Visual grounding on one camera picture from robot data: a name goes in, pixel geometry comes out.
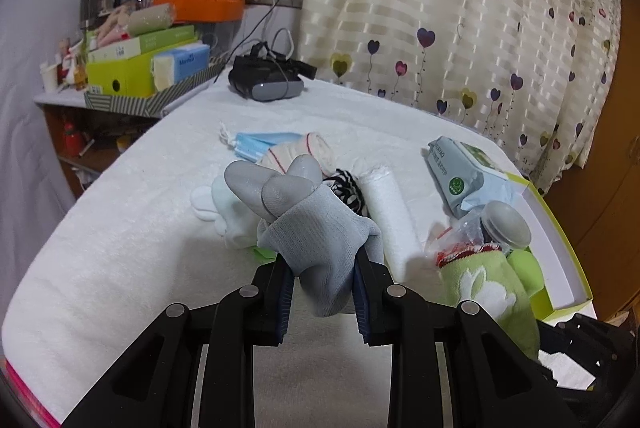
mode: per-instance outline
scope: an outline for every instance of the round plastic lid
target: round plastic lid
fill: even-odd
[[[513,249],[524,249],[531,243],[531,230],[512,206],[501,201],[490,201],[480,215],[484,229],[499,244]]]

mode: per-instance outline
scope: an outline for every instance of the orange storage bin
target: orange storage bin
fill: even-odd
[[[244,0],[154,0],[172,4],[176,22],[229,22],[241,20]]]

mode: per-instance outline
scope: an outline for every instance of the green logo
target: green logo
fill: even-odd
[[[465,182],[460,179],[460,177],[454,177],[451,181],[449,181],[449,191],[453,195],[460,195],[462,190],[465,189]]]

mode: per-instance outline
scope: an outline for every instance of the white rabbit pattern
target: white rabbit pattern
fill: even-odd
[[[481,286],[475,296],[472,296],[472,289],[477,278],[481,278]],[[460,291],[460,302],[473,300],[487,311],[489,316],[498,320],[516,303],[514,293],[507,293],[505,287],[496,281],[486,279],[486,269],[481,265],[473,274],[468,269],[460,276],[458,283]]]

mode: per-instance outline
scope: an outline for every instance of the wooden door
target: wooden door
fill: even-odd
[[[562,174],[545,200],[571,241],[608,318],[640,289],[640,0],[622,0],[616,70],[584,169]]]

